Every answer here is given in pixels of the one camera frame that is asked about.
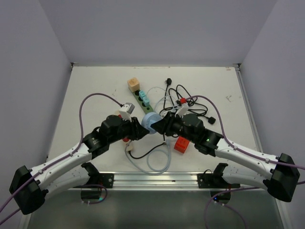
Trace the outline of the orange cube adapter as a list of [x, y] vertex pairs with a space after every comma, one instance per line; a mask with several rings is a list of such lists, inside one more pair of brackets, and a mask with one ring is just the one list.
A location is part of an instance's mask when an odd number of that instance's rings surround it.
[[133, 77], [127, 81], [129, 90], [134, 93], [140, 90], [140, 83], [136, 77]]

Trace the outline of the red cube socket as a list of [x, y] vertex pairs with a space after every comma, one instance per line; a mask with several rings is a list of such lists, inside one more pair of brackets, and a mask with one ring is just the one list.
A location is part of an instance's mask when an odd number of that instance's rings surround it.
[[180, 136], [180, 137], [177, 138], [177, 140], [175, 142], [174, 150], [184, 154], [188, 145], [189, 145], [189, 143], [190, 143], [189, 140]]

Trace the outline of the green power strip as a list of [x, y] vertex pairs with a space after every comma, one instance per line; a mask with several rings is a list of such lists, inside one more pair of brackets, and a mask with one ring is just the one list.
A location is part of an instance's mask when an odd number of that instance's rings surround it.
[[145, 114], [154, 112], [150, 100], [144, 91], [137, 90], [135, 92], [132, 92], [132, 94]]

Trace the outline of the blue round socket base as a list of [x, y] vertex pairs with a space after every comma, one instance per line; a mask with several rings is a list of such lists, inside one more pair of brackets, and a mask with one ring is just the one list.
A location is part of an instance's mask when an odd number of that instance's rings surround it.
[[159, 122], [161, 119], [162, 117], [155, 112], [147, 113], [142, 119], [141, 126], [148, 130], [149, 134], [155, 134], [157, 131], [155, 131], [151, 125]]

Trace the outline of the beige red power strip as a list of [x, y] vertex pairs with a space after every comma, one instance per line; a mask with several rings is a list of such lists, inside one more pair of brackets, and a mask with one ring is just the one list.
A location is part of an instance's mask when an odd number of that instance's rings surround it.
[[[122, 117], [118, 110], [115, 111], [114, 114], [119, 116], [120, 118]], [[123, 145], [123, 149], [126, 150], [127, 152], [133, 151], [133, 144], [132, 144], [132, 142], [131, 142], [131, 140], [129, 138], [124, 138], [122, 140], [122, 145]]]

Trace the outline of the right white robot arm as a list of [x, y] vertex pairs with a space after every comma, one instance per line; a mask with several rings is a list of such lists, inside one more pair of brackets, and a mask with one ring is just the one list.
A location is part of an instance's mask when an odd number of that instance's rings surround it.
[[212, 176], [217, 187], [245, 184], [265, 189], [272, 197], [291, 202], [300, 173], [291, 156], [269, 155], [229, 141], [224, 135], [204, 127], [193, 114], [180, 117], [168, 113], [164, 118], [149, 121], [148, 127], [161, 135], [178, 135], [194, 144], [202, 154], [223, 158], [244, 166], [244, 172], [224, 166]]

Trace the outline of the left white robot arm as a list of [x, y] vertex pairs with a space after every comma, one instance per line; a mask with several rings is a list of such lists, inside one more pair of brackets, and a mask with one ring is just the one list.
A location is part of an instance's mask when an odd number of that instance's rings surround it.
[[22, 214], [28, 215], [44, 204], [46, 196], [51, 193], [49, 186], [53, 181], [105, 153], [110, 144], [124, 138], [140, 140], [148, 133], [136, 117], [123, 120], [117, 115], [110, 115], [101, 126], [62, 155], [33, 168], [18, 168], [9, 188], [11, 196]]

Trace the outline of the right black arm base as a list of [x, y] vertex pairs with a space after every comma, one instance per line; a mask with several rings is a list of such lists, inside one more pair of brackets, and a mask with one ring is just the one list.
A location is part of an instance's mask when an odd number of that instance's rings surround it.
[[203, 173], [197, 174], [198, 188], [240, 188], [240, 184], [229, 184], [224, 180], [222, 177], [223, 170], [223, 168], [217, 168], [212, 173], [208, 173], [209, 170], [206, 170]]

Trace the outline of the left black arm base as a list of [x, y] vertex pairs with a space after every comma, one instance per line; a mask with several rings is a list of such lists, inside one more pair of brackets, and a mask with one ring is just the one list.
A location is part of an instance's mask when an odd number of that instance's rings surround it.
[[113, 188], [114, 174], [113, 173], [99, 173], [90, 176], [86, 185], [102, 185], [105, 188]]

